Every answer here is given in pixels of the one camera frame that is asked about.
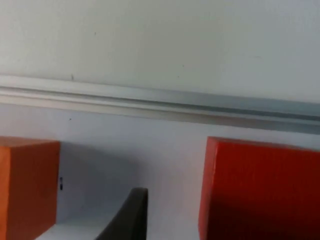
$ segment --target white surface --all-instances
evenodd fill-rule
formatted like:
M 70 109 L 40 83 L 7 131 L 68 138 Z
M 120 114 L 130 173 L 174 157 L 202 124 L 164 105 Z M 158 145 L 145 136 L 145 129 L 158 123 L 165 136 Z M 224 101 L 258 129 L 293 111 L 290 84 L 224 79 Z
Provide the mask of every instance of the white surface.
M 62 141 L 59 223 L 40 240 L 93 239 L 136 186 L 149 188 L 148 240 L 197 240 L 207 136 L 320 150 L 303 133 L 5 104 L 0 115 L 0 135 Z
M 318 0 L 0 0 L 0 74 L 320 103 Z

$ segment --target white shelf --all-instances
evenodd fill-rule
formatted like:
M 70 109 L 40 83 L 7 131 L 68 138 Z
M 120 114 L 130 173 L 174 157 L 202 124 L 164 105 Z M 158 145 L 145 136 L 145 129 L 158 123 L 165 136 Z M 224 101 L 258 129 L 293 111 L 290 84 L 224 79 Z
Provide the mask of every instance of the white shelf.
M 85 209 L 57 223 L 36 240 L 94 240 L 120 209 L 110 205 Z

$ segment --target red block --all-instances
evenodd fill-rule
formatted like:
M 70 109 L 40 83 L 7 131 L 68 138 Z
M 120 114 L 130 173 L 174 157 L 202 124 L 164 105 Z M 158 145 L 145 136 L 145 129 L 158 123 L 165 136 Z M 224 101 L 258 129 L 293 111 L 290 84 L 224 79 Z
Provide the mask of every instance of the red block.
M 201 240 L 320 239 L 320 152 L 209 137 Z

